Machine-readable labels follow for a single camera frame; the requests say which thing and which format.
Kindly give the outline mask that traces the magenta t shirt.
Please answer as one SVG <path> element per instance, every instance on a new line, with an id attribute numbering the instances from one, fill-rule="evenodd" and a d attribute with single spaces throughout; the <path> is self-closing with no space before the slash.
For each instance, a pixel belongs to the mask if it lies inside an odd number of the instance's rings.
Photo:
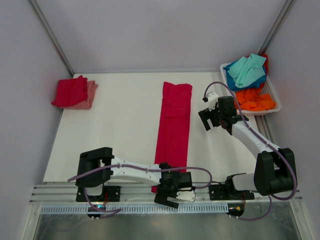
<path id="1" fill-rule="evenodd" d="M 154 159 L 156 164 L 187 166 L 192 89 L 187 83 L 163 83 Z"/>

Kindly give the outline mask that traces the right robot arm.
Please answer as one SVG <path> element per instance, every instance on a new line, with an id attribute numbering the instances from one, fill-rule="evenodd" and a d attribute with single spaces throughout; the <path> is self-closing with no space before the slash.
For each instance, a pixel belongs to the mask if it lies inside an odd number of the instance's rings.
<path id="1" fill-rule="evenodd" d="M 243 191 L 257 192 L 262 196 L 291 191 L 292 198 L 298 186 L 295 156 L 290 148 L 280 148 L 254 130 L 250 120 L 238 114 L 231 96 L 212 93 L 204 99 L 208 107 L 198 115 L 207 131 L 222 127 L 238 139 L 256 158 L 253 173 L 239 173 L 227 177 L 224 193 L 230 199 Z"/>

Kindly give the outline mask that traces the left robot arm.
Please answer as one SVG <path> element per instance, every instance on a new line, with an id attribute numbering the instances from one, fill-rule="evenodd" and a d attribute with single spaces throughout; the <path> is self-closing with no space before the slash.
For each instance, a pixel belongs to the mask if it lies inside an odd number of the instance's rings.
<path id="1" fill-rule="evenodd" d="M 169 200 L 194 202 L 195 187 L 190 172 L 172 168 L 168 163 L 145 165 L 113 155 L 113 149 L 102 147 L 80 154 L 77 175 L 70 181 L 94 201 L 105 195 L 104 184 L 110 180 L 126 180 L 155 187 L 154 202 L 177 209 L 179 204 Z"/>

